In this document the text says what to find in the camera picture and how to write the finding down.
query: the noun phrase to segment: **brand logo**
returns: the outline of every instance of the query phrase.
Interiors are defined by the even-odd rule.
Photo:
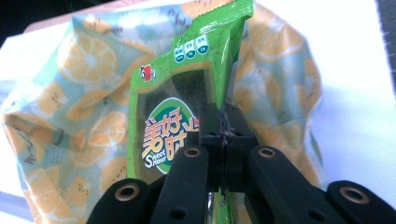
[[[145,80],[145,82],[147,81],[151,81],[152,79],[155,78],[155,70],[151,68],[151,65],[142,65],[140,67],[140,73],[139,75]]]
[[[147,168],[169,172],[177,151],[184,147],[187,132],[198,132],[199,121],[181,100],[162,101],[146,120],[142,159]]]

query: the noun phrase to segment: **red cartoon logo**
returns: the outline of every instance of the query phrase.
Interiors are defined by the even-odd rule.
[[[155,70],[151,69],[151,65],[142,65],[140,67],[140,73],[139,75],[145,79],[145,82],[151,81],[152,79],[155,78]]]

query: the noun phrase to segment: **white surface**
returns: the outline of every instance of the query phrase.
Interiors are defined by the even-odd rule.
[[[348,179],[396,208],[396,109],[375,0],[286,1],[264,5],[304,34],[322,74],[314,134],[329,181]],[[33,76],[66,25],[8,39],[0,50],[0,102],[15,80]],[[21,195],[11,149],[0,138],[0,191]]]

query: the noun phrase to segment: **green plastic wrapper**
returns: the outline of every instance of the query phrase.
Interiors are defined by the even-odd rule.
[[[167,174],[187,133],[199,130],[199,107],[216,103],[220,108],[230,99],[245,20],[252,14],[249,0],[207,12],[174,40],[171,51],[133,72],[128,177],[152,183]],[[209,222],[229,222],[225,196],[212,198]]]

